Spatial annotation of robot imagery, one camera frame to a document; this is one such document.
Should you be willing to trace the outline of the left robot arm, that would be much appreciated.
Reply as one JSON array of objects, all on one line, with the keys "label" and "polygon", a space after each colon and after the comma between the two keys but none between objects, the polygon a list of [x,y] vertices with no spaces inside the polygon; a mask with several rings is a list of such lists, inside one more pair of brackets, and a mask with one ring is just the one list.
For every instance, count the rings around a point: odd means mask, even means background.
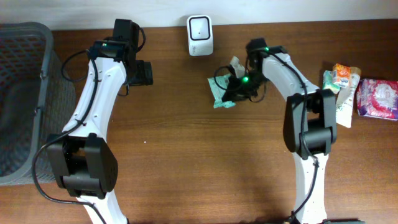
[{"label": "left robot arm", "polygon": [[72,117],[60,134],[51,134],[47,153],[57,185],[82,205],[93,223],[128,223],[114,188],[118,162],[106,140],[111,112],[122,86],[152,85],[150,62],[138,60],[143,28],[116,19],[113,34],[84,50],[86,83]]}]

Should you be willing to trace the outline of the white tube with cork cap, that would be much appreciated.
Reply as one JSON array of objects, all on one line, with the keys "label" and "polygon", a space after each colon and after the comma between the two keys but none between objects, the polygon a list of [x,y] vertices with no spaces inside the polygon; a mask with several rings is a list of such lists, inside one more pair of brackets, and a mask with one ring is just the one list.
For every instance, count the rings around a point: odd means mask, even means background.
[{"label": "white tube with cork cap", "polygon": [[354,106],[354,94],[358,87],[361,69],[358,67],[350,68],[348,86],[341,88],[336,100],[336,123],[346,128],[351,127]]}]

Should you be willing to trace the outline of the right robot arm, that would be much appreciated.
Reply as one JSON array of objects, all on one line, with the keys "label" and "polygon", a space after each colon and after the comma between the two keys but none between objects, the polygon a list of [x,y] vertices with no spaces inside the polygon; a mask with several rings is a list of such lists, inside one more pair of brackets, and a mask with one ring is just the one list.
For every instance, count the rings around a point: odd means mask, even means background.
[{"label": "right robot arm", "polygon": [[225,66],[231,76],[222,101],[251,100],[271,82],[283,96],[283,138],[295,162],[295,205],[286,223],[328,223],[324,202],[325,168],[336,141],[335,96],[312,84],[293,64],[281,45],[270,47],[263,38],[246,45],[243,74]]}]

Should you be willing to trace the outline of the red purple floral tissue pack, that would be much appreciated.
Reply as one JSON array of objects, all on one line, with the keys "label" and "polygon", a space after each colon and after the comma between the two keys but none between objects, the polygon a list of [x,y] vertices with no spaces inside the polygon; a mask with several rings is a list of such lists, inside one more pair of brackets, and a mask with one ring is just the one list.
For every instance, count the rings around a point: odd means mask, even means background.
[{"label": "red purple floral tissue pack", "polygon": [[397,81],[362,79],[356,99],[360,116],[397,121]]}]

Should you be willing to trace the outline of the teal tissue pack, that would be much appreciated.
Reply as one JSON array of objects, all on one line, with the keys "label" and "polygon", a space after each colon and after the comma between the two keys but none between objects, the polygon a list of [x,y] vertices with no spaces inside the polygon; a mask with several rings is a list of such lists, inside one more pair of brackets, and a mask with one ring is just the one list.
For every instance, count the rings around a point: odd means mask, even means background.
[{"label": "teal tissue pack", "polygon": [[323,83],[322,83],[322,89],[326,90],[329,89],[331,90],[335,95],[337,95],[340,91],[340,87],[336,84],[333,83],[333,74],[332,71],[325,70],[323,73]]}]

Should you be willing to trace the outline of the mint toilet tissue wipes pack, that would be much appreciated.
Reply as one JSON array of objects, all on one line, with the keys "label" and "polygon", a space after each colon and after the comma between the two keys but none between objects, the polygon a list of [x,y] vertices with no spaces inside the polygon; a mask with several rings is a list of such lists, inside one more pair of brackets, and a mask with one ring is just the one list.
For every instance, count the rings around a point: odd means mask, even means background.
[{"label": "mint toilet tissue wipes pack", "polygon": [[216,83],[218,83],[222,88],[227,88],[228,84],[229,84],[229,77],[231,75],[227,74],[227,75],[223,75],[223,76],[217,76],[216,78],[209,78],[208,82],[211,88],[211,92],[213,94],[213,97],[215,99],[214,102],[214,109],[216,108],[232,108],[236,105],[236,103],[232,102],[232,101],[223,101],[222,97],[224,96],[224,94],[226,93],[225,90],[222,90]]}]

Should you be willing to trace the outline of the orange tissue pack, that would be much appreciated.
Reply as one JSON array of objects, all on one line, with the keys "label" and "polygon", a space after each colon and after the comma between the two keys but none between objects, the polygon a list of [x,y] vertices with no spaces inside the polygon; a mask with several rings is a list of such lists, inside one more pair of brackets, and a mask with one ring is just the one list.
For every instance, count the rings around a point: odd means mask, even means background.
[{"label": "orange tissue pack", "polygon": [[335,64],[332,70],[333,74],[333,83],[340,88],[346,88],[349,86],[351,68],[341,65]]}]

